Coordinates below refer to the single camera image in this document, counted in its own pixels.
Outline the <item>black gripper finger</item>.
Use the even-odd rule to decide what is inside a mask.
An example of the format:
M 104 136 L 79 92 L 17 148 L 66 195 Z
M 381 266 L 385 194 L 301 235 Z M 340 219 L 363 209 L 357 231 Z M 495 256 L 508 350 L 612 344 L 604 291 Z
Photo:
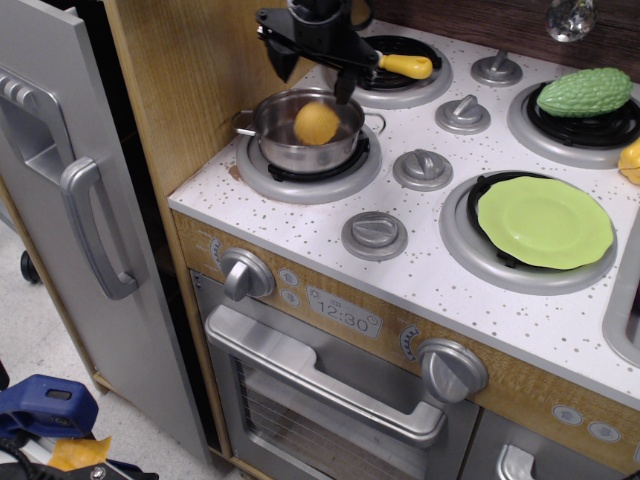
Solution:
M 269 39 L 266 41 L 269 60 L 277 76 L 288 82 L 300 59 L 300 49 L 295 43 Z
M 358 85 L 362 71 L 359 68 L 344 68 L 337 72 L 334 96 L 337 105 L 346 105 Z

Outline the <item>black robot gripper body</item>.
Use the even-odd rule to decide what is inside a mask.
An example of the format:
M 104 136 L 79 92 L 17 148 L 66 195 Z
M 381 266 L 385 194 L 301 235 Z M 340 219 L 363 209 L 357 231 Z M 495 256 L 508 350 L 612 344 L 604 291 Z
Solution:
M 256 12 L 258 36 L 295 43 L 300 59 L 334 70 L 377 66 L 378 54 L 361 36 L 374 19 L 371 1 L 288 1 Z

